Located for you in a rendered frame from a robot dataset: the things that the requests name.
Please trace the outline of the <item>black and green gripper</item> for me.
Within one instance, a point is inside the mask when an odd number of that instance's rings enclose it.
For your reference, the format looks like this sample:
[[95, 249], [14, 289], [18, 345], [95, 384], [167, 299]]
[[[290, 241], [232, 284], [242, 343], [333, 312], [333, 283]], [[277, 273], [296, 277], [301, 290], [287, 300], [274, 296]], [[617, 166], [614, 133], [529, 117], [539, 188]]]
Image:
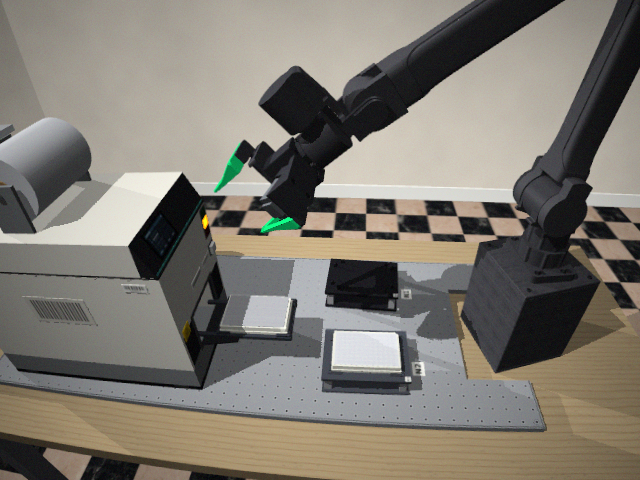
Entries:
[[[298, 135], [299, 136], [299, 135]], [[294, 139], [295, 146], [300, 153], [300, 155], [305, 157], [307, 154], [302, 149], [298, 136]], [[270, 184], [272, 184], [273, 180], [263, 171], [263, 167], [266, 163], [267, 158], [269, 158], [275, 151], [264, 141], [262, 141], [256, 148], [250, 145], [246, 140], [243, 140], [233, 155], [231, 156], [223, 178], [216, 186], [214, 192], [216, 193], [221, 188], [223, 188], [228, 182], [230, 182], [236, 175], [240, 173], [244, 164], [248, 161], [249, 157], [251, 159], [248, 162], [248, 166], [253, 167], [257, 170]], [[299, 229], [306, 223], [308, 208], [303, 210], [294, 218], [286, 218], [282, 221], [279, 218], [271, 218], [261, 230], [261, 233], [267, 233], [276, 230], [294, 230]], [[279, 222], [278, 222], [279, 221]], [[277, 223], [276, 223], [277, 222]], [[272, 224], [272, 225], [271, 225]]]

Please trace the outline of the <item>white flat plate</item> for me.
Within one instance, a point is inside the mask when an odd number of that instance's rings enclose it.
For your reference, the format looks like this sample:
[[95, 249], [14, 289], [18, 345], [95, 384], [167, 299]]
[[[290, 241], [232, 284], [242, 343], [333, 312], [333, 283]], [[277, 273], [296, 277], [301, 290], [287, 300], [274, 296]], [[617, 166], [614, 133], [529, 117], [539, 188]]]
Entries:
[[402, 373], [398, 338], [390, 332], [334, 331], [331, 371]]

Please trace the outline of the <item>white well plate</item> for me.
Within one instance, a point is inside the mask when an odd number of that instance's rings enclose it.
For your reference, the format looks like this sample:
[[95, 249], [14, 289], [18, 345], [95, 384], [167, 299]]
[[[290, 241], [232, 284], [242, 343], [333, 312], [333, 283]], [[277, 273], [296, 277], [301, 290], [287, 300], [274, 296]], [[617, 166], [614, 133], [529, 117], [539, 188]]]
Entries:
[[[231, 295], [230, 295], [231, 297]], [[229, 297], [229, 300], [230, 300]], [[228, 303], [229, 303], [228, 300]], [[227, 306], [228, 306], [227, 303]], [[289, 328], [289, 322], [290, 322], [290, 317], [291, 317], [291, 311], [292, 311], [292, 304], [293, 304], [293, 300], [291, 300], [289, 298], [289, 302], [288, 302], [288, 308], [287, 308], [287, 313], [286, 313], [286, 319], [285, 319], [285, 324], [284, 324], [284, 328], [279, 328], [279, 327], [255, 327], [255, 326], [233, 326], [233, 325], [221, 325], [220, 324], [220, 331], [230, 331], [230, 333], [247, 333], [247, 334], [269, 334], [269, 335], [276, 335], [276, 334], [287, 334], [288, 333], [288, 328]]]

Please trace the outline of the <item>grey cylinder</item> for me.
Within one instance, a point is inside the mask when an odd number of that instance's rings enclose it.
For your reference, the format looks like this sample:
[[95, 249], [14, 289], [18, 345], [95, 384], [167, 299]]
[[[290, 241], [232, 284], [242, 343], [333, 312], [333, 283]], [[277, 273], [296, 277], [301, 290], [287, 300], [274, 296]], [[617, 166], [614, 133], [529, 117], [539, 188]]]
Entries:
[[90, 168], [90, 147], [70, 123], [44, 118], [0, 144], [0, 181], [13, 185], [31, 221]]

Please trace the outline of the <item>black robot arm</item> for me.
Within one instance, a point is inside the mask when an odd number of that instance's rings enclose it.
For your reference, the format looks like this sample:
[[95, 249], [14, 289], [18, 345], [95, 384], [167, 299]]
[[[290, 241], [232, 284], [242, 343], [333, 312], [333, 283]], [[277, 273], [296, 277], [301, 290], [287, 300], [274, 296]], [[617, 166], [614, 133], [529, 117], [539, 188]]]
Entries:
[[[563, 1], [474, 0], [354, 76], [337, 101], [301, 67], [291, 67], [258, 105], [291, 136], [300, 133], [307, 155], [292, 137], [267, 158], [263, 171], [274, 182], [262, 208], [273, 218], [297, 216], [313, 204], [324, 168], [353, 146], [353, 135], [361, 142], [386, 128], [444, 79]], [[565, 256], [587, 215], [593, 187], [586, 180], [639, 69], [640, 0], [617, 0], [555, 140], [513, 187], [515, 209], [530, 216], [529, 225], [505, 245], [529, 282], [574, 279]]]

